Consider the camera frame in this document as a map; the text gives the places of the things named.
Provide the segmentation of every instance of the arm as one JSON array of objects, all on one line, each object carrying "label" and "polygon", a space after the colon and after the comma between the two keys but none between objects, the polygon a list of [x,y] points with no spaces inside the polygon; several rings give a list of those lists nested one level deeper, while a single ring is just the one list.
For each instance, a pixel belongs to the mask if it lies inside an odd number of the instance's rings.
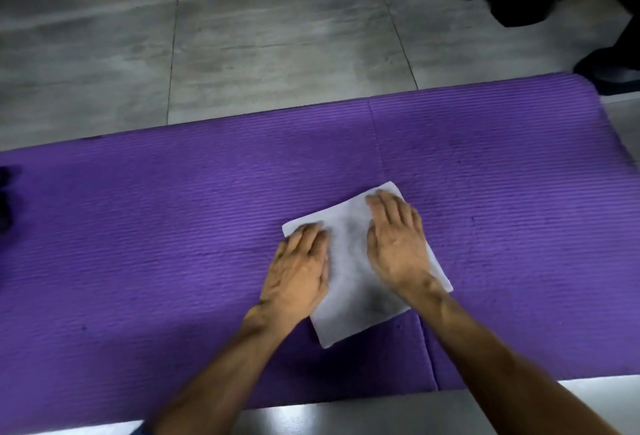
[{"label": "arm", "polygon": [[301,226],[276,251],[260,303],[226,348],[147,424],[153,435],[229,433],[271,355],[327,292],[329,238]]},{"label": "arm", "polygon": [[422,221],[386,191],[368,197],[369,260],[432,328],[499,435],[615,435],[562,385],[471,318],[429,273]]}]

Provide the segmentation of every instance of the hand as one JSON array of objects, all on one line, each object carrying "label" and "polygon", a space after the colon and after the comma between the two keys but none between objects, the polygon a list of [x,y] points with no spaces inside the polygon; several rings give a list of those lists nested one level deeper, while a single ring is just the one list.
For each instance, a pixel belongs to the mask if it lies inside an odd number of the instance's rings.
[{"label": "hand", "polygon": [[440,286],[429,270],[429,254],[418,212],[388,191],[367,196],[373,221],[367,253],[382,281],[404,299],[425,283]]},{"label": "hand", "polygon": [[304,224],[278,245],[260,294],[261,305],[293,329],[316,310],[328,292],[329,233]]}]

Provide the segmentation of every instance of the tile floor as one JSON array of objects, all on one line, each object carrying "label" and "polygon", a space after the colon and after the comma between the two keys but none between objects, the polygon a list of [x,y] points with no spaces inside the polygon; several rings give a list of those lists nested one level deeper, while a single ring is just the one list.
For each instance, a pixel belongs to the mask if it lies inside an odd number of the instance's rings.
[{"label": "tile floor", "polygon": [[[615,0],[501,27],[483,1],[0,0],[0,150],[569,70]],[[607,106],[640,157],[640,100]]]}]

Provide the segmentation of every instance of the square sheet of paper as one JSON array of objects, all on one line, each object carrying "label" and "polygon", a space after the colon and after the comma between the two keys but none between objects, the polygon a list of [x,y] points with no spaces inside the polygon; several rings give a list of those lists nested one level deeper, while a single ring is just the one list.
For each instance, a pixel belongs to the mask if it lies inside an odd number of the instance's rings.
[{"label": "square sheet of paper", "polygon": [[[396,317],[409,306],[384,285],[367,258],[367,230],[372,220],[365,197],[384,189],[402,198],[393,182],[365,191],[344,203],[309,214],[282,226],[289,236],[301,224],[322,221],[331,231],[329,292],[311,315],[320,344],[335,342]],[[431,272],[447,292],[453,287],[427,243]]]}]

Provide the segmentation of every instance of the purple yoga mat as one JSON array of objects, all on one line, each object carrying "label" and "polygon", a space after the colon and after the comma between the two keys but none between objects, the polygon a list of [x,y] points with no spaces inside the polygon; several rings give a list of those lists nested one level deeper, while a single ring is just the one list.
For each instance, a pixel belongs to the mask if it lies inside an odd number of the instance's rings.
[{"label": "purple yoga mat", "polygon": [[[556,379],[640,373],[640,175],[586,81],[549,75],[371,108],[385,174],[474,317]],[[462,387],[425,331],[439,388]]]},{"label": "purple yoga mat", "polygon": [[[0,434],[139,419],[256,302],[283,222],[395,181],[478,318],[554,375],[640,372],[640,175],[568,75],[0,154]],[[304,322],[250,406],[459,381],[408,312],[328,350]]]}]

